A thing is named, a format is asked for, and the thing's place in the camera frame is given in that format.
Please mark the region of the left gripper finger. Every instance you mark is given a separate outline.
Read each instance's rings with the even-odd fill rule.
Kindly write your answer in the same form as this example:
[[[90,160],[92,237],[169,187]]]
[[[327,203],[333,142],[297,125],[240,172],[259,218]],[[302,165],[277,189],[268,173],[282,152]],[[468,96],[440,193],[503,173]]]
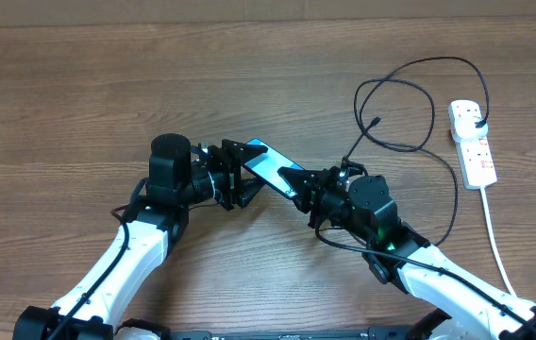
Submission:
[[[234,160],[238,166],[243,166],[266,152],[267,147],[261,144],[234,144]]]
[[[255,195],[264,187],[265,181],[261,178],[245,178],[241,182],[239,194],[239,207],[246,208]]]

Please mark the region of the Samsung Galaxy smartphone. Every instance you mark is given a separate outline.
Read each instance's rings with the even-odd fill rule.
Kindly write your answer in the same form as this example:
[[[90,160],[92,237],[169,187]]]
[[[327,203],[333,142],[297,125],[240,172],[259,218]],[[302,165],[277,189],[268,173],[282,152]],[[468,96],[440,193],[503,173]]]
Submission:
[[[267,185],[289,200],[296,196],[295,190],[278,173],[281,167],[303,170],[303,167],[275,150],[264,141],[255,138],[246,143],[247,145],[266,146],[267,151],[251,161],[247,161],[243,167],[263,179]]]

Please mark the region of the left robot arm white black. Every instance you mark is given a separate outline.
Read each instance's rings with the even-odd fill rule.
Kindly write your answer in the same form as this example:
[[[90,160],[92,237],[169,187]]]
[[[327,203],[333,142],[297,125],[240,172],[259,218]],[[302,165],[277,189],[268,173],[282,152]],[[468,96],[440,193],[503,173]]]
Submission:
[[[228,139],[204,147],[179,134],[156,137],[147,177],[125,206],[112,211],[119,229],[107,251],[50,308],[27,307],[15,323],[14,338],[113,338],[131,299],[181,239],[190,210],[209,200],[227,211],[246,207],[263,182],[244,179],[241,170],[266,151],[264,145]]]

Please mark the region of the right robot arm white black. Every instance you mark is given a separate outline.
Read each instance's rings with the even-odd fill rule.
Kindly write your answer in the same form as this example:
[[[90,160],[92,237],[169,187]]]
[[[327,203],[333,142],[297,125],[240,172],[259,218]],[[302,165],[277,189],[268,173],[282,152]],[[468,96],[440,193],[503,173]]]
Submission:
[[[364,245],[355,250],[381,283],[436,307],[412,337],[536,339],[536,303],[505,293],[448,259],[399,217],[384,177],[354,166],[282,167],[278,173],[314,230],[329,222],[360,238]]]

